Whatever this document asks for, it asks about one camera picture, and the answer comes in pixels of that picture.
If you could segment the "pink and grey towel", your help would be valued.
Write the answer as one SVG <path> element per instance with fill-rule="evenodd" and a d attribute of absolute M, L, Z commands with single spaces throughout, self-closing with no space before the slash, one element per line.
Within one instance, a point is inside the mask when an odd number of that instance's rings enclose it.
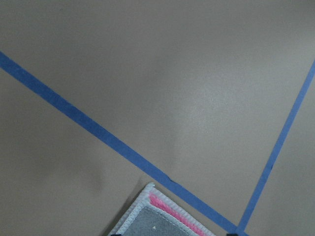
<path fill-rule="evenodd" d="M 214 236 L 183 208 L 148 183 L 110 236 Z"/>

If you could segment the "blue tape grid lines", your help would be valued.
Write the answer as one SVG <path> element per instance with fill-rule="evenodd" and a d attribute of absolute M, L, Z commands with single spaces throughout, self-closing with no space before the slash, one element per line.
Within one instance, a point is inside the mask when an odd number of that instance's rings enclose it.
<path fill-rule="evenodd" d="M 127 159 L 140 170 L 148 174 L 150 177 L 152 177 L 154 180 L 160 183 L 163 187 L 167 188 L 170 192 L 175 194 L 177 197 L 182 199 L 184 202 L 189 204 L 191 207 L 193 207 L 201 214 L 206 216 L 208 219 L 210 219 L 212 222 L 217 224 L 219 227 L 224 229 L 227 232 L 227 235 L 229 236 L 246 235 L 245 229 L 250 221 L 252 213 L 261 196 L 261 193 L 265 187 L 265 184 L 269 178 L 273 166 L 282 150 L 287 135 L 289 134 L 289 131 L 296 118 L 296 115 L 302 105 L 302 102 L 315 76 L 315 67 L 312 65 L 295 99 L 295 102 L 290 110 L 290 113 L 283 125 L 283 128 L 273 147 L 273 150 L 268 158 L 268 161 L 262 171 L 262 174 L 247 204 L 247 207 L 242 215 L 242 218 L 238 225 L 234 225 L 227 218 L 225 218 L 220 213 L 215 211 L 212 207 L 210 207 L 205 202 L 200 200 L 198 197 L 196 197 L 194 194 L 192 194 L 187 189 L 182 187 L 180 184 L 173 181 L 167 174 L 165 174 L 163 171 L 161 171 L 159 168 L 157 168 L 155 165 L 153 165 L 139 153 L 134 151 L 124 142 L 119 140 L 116 136 L 107 131 L 104 127 L 99 125 L 97 122 L 95 122 L 85 113 L 80 111 L 74 105 L 69 103 L 62 96 L 60 96 L 51 88 L 46 86 L 39 79 L 37 79 L 28 71 L 26 71 L 23 67 L 21 67 L 19 64 L 17 64 L 4 53 L 1 53 L 0 55 L 0 67 L 3 71 L 8 73 L 16 80 L 18 80 L 20 83 L 22 83 L 28 89 L 36 93 L 46 102 L 54 106 L 61 113 L 69 117 L 72 121 L 74 121 L 79 126 L 87 130 L 89 133 L 94 135 L 103 143 L 108 145 L 111 149 L 116 151 L 118 154 Z"/>

